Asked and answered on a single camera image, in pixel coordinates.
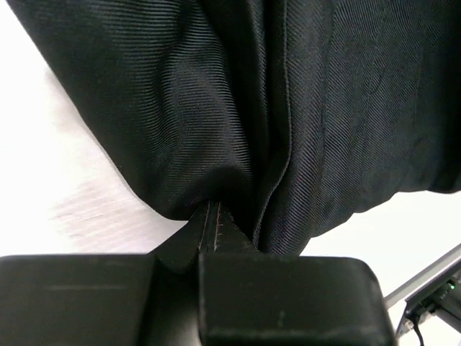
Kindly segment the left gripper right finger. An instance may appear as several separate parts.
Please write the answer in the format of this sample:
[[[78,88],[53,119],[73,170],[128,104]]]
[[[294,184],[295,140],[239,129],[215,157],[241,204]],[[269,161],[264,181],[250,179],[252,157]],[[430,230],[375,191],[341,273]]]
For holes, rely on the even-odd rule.
[[[199,243],[204,345],[394,345],[378,280],[350,257],[258,252],[219,203]]]

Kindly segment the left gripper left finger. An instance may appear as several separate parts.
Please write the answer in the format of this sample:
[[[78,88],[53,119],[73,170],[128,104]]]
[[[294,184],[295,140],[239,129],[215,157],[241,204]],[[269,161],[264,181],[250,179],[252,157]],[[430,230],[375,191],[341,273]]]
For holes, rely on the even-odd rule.
[[[210,205],[146,254],[1,258],[3,345],[206,345],[198,257]]]

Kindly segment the black skirt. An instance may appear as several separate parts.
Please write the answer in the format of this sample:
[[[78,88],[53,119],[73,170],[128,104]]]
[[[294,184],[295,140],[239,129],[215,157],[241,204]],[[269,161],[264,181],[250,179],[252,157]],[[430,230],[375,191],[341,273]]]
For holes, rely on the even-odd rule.
[[[134,192],[264,252],[460,189],[458,1],[11,1]]]

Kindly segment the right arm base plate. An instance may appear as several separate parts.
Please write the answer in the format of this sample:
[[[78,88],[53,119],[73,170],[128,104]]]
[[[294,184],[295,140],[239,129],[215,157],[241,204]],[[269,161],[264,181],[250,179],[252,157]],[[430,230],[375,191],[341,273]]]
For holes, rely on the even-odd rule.
[[[424,345],[419,326],[431,317],[437,317],[460,332],[460,263],[445,270],[406,299],[396,338],[416,330],[420,345]]]

